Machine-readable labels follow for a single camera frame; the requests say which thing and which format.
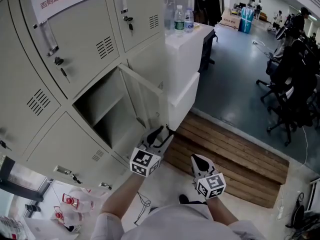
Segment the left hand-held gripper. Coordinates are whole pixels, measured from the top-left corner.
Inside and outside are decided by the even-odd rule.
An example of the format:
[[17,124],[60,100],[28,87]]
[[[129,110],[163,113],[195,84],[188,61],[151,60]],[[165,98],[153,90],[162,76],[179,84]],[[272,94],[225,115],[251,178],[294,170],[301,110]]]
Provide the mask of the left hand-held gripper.
[[143,177],[150,176],[161,164],[164,154],[168,149],[175,131],[166,125],[168,136],[162,143],[157,136],[162,132],[164,126],[153,128],[141,139],[137,147],[133,149],[129,161],[130,171]]

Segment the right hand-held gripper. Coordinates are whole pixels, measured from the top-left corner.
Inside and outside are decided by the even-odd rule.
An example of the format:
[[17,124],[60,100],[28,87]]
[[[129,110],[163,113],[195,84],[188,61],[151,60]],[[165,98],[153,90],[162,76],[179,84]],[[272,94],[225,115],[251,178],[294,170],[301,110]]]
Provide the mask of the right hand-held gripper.
[[199,195],[206,200],[220,196],[226,189],[224,175],[218,172],[216,165],[209,158],[199,155],[191,155],[192,172],[195,176],[193,185]]

